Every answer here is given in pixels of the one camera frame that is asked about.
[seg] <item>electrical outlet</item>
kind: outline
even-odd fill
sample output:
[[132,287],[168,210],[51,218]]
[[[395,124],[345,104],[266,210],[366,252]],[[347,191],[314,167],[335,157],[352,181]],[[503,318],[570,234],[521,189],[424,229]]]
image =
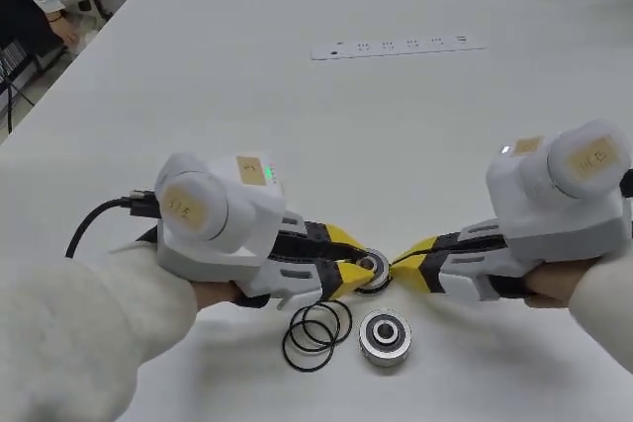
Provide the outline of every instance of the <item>electrical outlet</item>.
[[487,49],[485,43],[472,36],[409,37],[398,41],[337,42],[314,48],[313,60],[358,58],[364,56],[387,56],[393,54],[437,53],[445,51],[467,51]]

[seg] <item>metal bearing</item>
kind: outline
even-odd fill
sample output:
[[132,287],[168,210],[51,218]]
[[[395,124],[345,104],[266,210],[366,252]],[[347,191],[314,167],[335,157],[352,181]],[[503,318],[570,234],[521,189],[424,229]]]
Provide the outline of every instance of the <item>metal bearing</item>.
[[374,278],[363,287],[356,290],[361,295],[375,295],[387,288],[391,277],[389,276],[389,261],[380,252],[374,249],[367,250],[368,255],[357,262],[357,265],[372,271]]
[[372,364],[389,368],[407,358],[411,329],[394,311],[372,311],[363,318],[359,333],[360,348]]

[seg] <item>black pants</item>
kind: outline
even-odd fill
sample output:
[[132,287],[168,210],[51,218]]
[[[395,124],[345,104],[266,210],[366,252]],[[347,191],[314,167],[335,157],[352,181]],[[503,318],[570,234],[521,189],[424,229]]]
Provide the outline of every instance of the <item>black pants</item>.
[[0,46],[13,40],[40,56],[61,45],[33,0],[0,0]]

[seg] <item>tan label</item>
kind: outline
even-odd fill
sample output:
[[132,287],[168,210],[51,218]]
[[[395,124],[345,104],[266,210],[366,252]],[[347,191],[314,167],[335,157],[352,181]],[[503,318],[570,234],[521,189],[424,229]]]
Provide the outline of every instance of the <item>tan label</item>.
[[543,142],[542,136],[520,138],[514,145],[514,151],[512,152],[512,156],[528,155],[532,152],[535,152],[541,146],[541,142]]
[[266,186],[266,177],[261,168],[261,161],[257,157],[237,157],[239,176],[244,185]]
[[175,217],[193,231],[200,231],[207,220],[209,209],[180,187],[169,187],[163,196],[163,212]]
[[597,138],[567,159],[568,166],[581,180],[588,180],[619,159],[611,137]]

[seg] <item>black o-ring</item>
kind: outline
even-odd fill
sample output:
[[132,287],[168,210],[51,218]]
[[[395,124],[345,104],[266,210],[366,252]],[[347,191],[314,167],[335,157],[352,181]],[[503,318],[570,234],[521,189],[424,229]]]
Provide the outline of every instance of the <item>black o-ring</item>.
[[[288,343],[288,339],[290,338],[290,335],[292,335],[294,329],[299,327],[300,325],[305,325],[307,323],[313,323],[314,325],[320,326],[323,330],[325,330],[325,333],[327,333],[327,335],[329,336],[329,339],[330,339],[330,344],[328,346],[329,352],[327,353],[327,356],[325,357],[325,359],[321,363],[319,363],[318,365],[316,365],[316,366],[314,366],[312,368],[304,368],[304,367],[301,367],[301,366],[297,365],[295,362],[293,362],[290,359],[290,356],[288,356],[288,350],[286,350],[286,344]],[[332,332],[329,331],[329,328],[327,328],[320,321],[318,321],[318,320],[302,320],[302,321],[298,321],[296,323],[293,323],[292,325],[290,325],[288,330],[286,330],[286,333],[284,334],[284,338],[282,339],[282,342],[281,342],[281,352],[282,352],[282,355],[284,355],[284,360],[286,360],[286,363],[288,363],[288,365],[290,365],[290,367],[293,368],[294,370],[297,370],[300,373],[314,373],[314,372],[324,368],[325,365],[327,365],[327,363],[329,363],[329,360],[332,359],[332,356],[334,356],[334,348],[335,348],[335,345],[333,344],[334,341],[335,341],[335,339],[334,339],[334,335],[332,335]]]
[[[323,341],[321,339],[316,338],[315,335],[313,335],[309,330],[308,330],[308,326],[306,325],[307,322],[310,321],[316,321],[316,320],[311,320],[308,319],[308,312],[310,312],[311,310],[315,309],[316,307],[318,308],[325,308],[326,310],[328,310],[332,315],[334,315],[334,318],[336,319],[336,332],[334,333],[333,336],[333,341],[332,338],[330,338],[330,341]],[[295,332],[291,331],[290,332],[290,339],[292,340],[293,344],[299,348],[301,351],[304,351],[306,353],[320,353],[322,351],[325,351],[329,348],[329,346],[335,346],[337,344],[338,341],[338,335],[340,333],[340,318],[338,316],[338,314],[336,313],[336,311],[334,311],[333,308],[330,308],[329,306],[325,305],[324,303],[315,303],[313,305],[309,305],[309,306],[304,306],[303,308],[300,308],[299,310],[297,310],[295,312],[295,314],[293,315],[293,317],[290,320],[290,326],[292,327],[295,324],[295,320],[297,319],[297,316],[299,316],[299,314],[303,312],[304,315],[301,319],[301,321],[299,321],[298,323],[303,323],[302,325],[298,325],[298,326],[302,326],[302,330],[304,330],[304,333],[306,334],[306,336],[311,339],[314,343],[317,343],[318,345],[321,345],[320,348],[307,348],[303,345],[301,345],[300,343],[297,342],[297,339],[295,338]]]
[[347,330],[345,330],[345,332],[343,333],[343,336],[341,336],[340,338],[338,338],[338,340],[334,342],[334,344],[339,345],[340,343],[345,341],[349,337],[350,333],[352,332],[352,326],[354,324],[354,317],[352,316],[352,310],[349,308],[349,306],[347,306],[345,303],[343,303],[340,300],[329,300],[326,303],[336,303],[341,308],[343,308],[343,310],[345,310],[345,313],[347,313],[347,322],[348,322]]

